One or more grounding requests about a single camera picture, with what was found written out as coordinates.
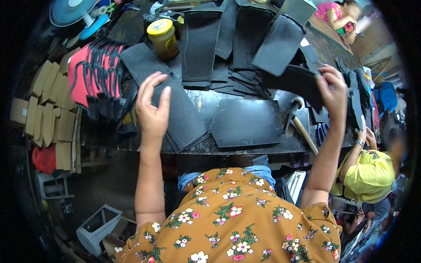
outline wristwatch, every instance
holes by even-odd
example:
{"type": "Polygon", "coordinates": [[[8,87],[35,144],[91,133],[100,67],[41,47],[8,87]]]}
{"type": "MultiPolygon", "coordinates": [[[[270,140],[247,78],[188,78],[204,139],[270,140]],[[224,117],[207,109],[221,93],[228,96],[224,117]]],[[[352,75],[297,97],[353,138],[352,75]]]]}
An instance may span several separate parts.
{"type": "Polygon", "coordinates": [[[364,147],[365,144],[362,140],[356,140],[355,143],[359,143],[362,147],[364,147]]]}

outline wooden hammer handle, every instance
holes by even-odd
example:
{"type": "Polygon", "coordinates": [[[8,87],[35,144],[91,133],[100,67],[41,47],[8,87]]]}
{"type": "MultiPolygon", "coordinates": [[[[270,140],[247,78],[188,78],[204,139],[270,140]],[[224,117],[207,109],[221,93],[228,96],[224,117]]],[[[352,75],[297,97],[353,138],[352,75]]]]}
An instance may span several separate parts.
{"type": "Polygon", "coordinates": [[[306,139],[306,142],[309,144],[310,149],[313,152],[314,156],[317,156],[317,154],[319,153],[319,150],[317,150],[312,138],[310,137],[309,133],[304,128],[301,121],[297,117],[295,117],[295,118],[293,118],[293,122],[294,122],[295,126],[297,127],[297,129],[303,135],[304,139],[306,139]]]}

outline stack of boxes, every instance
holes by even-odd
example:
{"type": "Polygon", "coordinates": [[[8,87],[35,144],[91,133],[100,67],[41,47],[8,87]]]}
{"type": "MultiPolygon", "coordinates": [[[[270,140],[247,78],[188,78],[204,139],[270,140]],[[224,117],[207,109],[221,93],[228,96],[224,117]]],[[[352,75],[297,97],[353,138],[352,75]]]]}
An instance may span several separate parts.
{"type": "Polygon", "coordinates": [[[23,127],[25,134],[38,147],[56,145],[57,170],[65,171],[71,169],[71,144],[77,111],[69,81],[64,75],[72,54],[65,56],[60,65],[47,60],[34,76],[29,100],[13,98],[10,115],[12,124],[23,127]]]}

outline electric fan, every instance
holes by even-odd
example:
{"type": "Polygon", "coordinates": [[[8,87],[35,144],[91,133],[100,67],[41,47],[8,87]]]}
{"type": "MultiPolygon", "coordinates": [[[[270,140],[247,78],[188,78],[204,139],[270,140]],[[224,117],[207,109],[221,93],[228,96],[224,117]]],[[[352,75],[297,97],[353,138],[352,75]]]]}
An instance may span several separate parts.
{"type": "Polygon", "coordinates": [[[66,27],[83,19],[86,26],[80,33],[80,39],[85,40],[108,20],[107,14],[96,19],[89,14],[97,2],[98,0],[55,0],[50,7],[50,21],[56,27],[66,27]]]}

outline orange floral blouse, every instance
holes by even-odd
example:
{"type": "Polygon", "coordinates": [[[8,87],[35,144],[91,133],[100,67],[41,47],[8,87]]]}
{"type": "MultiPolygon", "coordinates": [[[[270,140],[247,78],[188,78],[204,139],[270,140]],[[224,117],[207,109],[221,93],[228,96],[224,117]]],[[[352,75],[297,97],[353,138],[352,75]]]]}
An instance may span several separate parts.
{"type": "Polygon", "coordinates": [[[116,247],[117,262],[334,262],[341,226],[326,203],[300,210],[241,168],[196,177],[161,226],[148,222],[116,247]]]}

